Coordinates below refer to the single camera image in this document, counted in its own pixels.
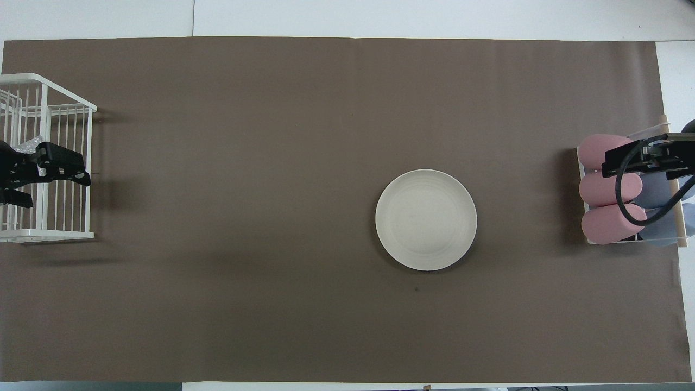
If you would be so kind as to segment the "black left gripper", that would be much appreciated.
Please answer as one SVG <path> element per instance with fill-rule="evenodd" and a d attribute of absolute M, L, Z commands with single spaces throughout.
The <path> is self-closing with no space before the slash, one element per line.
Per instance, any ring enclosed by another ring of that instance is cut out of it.
<path fill-rule="evenodd" d="M 38 167 L 45 171 L 44 175 L 39 175 Z M 32 153 L 20 153 L 9 144 L 1 143 L 1 205 L 30 209 L 33 197 L 17 188 L 57 180 L 91 186 L 84 156 L 50 142 L 38 143 Z"/>

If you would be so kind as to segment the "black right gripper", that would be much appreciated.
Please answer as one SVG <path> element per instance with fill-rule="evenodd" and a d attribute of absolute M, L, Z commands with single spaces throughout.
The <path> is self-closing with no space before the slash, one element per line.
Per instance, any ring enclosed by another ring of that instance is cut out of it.
<path fill-rule="evenodd" d="M 692 140 L 684 141 L 684 135 Z M 619 173 L 664 173 L 667 180 L 694 175 L 694 119 L 683 127 L 681 134 L 663 133 L 643 138 L 605 153 L 601 170 L 604 178 Z"/>

